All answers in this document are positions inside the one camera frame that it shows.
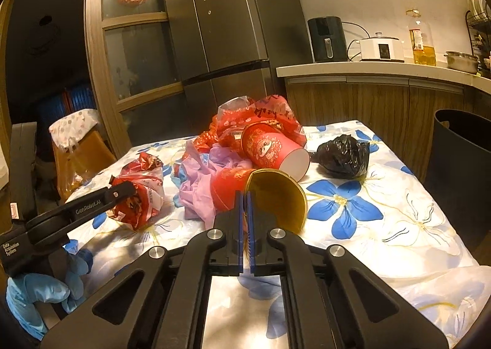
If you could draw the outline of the blue gloved left hand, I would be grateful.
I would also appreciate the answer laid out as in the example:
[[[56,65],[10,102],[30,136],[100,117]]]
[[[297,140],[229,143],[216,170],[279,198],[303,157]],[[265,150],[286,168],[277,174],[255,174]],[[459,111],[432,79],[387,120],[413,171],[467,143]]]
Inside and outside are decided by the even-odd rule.
[[[85,301],[81,276],[91,272],[93,255],[86,248],[75,252],[76,248],[76,240],[71,240],[64,248],[68,270],[63,282],[38,273],[7,279],[9,311],[20,326],[38,341],[42,341],[48,328],[35,308],[35,302],[60,303],[66,313],[71,313]]]

